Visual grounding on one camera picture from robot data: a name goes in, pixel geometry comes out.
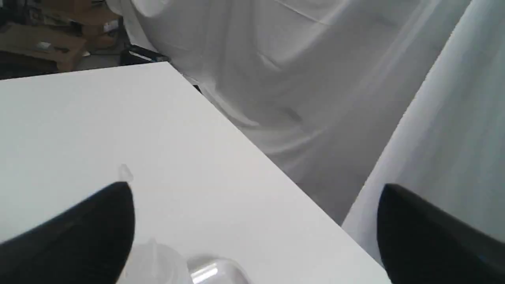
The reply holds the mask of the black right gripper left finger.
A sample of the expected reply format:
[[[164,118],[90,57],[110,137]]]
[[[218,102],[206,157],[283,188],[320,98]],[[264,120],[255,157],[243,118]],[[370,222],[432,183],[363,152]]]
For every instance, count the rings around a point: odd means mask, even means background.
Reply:
[[[1,243],[2,284],[115,284],[135,232],[133,193],[114,182]]]

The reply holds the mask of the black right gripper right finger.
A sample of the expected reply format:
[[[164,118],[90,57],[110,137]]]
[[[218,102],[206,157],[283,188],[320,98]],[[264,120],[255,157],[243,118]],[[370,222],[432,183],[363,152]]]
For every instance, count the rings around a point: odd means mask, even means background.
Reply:
[[[377,210],[377,244],[393,284],[505,282],[504,242],[401,185],[384,185]]]

